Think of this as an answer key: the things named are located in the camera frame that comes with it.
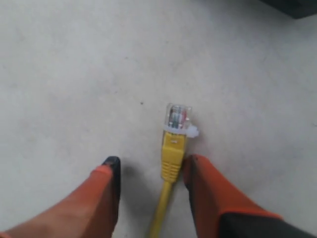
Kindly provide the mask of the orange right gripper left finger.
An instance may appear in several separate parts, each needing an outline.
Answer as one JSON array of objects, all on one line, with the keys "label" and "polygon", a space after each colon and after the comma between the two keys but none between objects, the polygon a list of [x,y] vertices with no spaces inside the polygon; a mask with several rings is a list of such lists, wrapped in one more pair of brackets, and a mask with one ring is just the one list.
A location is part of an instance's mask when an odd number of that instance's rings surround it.
[{"label": "orange right gripper left finger", "polygon": [[110,238],[118,221],[121,163],[108,157],[67,197],[2,238]]}]

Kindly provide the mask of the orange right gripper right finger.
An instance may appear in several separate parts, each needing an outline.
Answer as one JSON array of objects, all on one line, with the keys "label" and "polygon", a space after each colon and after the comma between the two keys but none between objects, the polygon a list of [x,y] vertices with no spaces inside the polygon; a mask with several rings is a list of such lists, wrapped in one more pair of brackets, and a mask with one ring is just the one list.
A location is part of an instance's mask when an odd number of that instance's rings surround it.
[{"label": "orange right gripper right finger", "polygon": [[311,238],[235,187],[208,158],[184,160],[184,184],[199,238]]}]

